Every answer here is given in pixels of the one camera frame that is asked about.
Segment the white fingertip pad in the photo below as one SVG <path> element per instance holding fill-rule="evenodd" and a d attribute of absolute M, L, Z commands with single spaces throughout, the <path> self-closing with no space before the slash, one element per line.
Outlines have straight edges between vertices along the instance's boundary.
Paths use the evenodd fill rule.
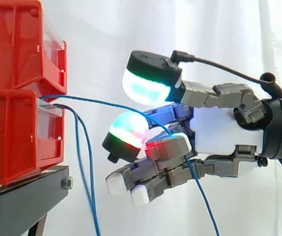
<path fill-rule="evenodd" d="M 113 173 L 106 179 L 107 187 L 111 195 L 119 195 L 126 192 L 125 181 L 121 173 Z"/>
<path fill-rule="evenodd" d="M 140 207 L 150 202 L 147 189 L 144 185 L 137 185 L 131 190 L 133 205 Z"/>

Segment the metal bolt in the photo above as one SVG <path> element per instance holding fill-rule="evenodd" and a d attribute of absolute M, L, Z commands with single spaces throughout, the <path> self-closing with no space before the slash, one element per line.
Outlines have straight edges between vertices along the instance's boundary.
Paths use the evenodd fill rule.
<path fill-rule="evenodd" d="M 69 190 L 73 188 L 73 177 L 66 177 L 61 180 L 61 189 Z"/>

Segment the robotic hand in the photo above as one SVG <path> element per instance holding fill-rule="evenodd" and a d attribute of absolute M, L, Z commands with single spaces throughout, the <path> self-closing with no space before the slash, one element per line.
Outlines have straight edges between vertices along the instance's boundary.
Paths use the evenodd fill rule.
<path fill-rule="evenodd" d="M 180 62 L 198 61 L 224 69 L 244 79 L 260 83 L 272 99 L 260 101 L 244 84 L 222 84 L 208 88 L 181 79 Z M 138 145 L 118 139 L 118 129 L 110 129 L 103 146 L 110 152 L 108 159 L 130 162 L 111 173 L 106 182 L 111 194 L 131 192 L 133 204 L 141 206 L 161 196 L 164 190 L 186 183 L 192 175 L 184 156 L 197 173 L 219 177 L 238 177 L 240 162 L 268 165 L 268 159 L 282 161 L 282 89 L 271 73 L 260 80 L 250 78 L 214 62 L 174 51 L 166 58 L 147 52 L 132 52 L 124 77 L 126 93 L 136 101 L 153 104 L 172 101 L 171 105 L 147 111 L 172 135 L 162 132 L 148 140 L 146 157 L 137 159 L 147 129 L 157 127 L 150 119 L 134 117 L 130 123 L 145 123 L 137 129 L 127 125 L 126 134 L 134 134 Z M 196 159 L 209 154 L 205 160 Z"/>

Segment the black sensor cap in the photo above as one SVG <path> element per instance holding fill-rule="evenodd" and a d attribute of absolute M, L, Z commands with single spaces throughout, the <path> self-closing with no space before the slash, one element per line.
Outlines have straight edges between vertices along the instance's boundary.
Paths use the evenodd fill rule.
<path fill-rule="evenodd" d="M 143 51 L 133 51 L 126 68 L 138 77 L 171 87 L 182 72 L 168 57 Z"/>

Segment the black shelf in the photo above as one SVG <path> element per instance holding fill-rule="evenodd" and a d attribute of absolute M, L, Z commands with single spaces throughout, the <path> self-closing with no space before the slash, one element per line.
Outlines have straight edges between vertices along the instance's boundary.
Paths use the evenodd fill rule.
<path fill-rule="evenodd" d="M 37 177 L 0 188 L 0 236 L 20 236 L 35 228 L 68 195 L 61 187 L 68 177 L 68 166 L 55 166 Z"/>

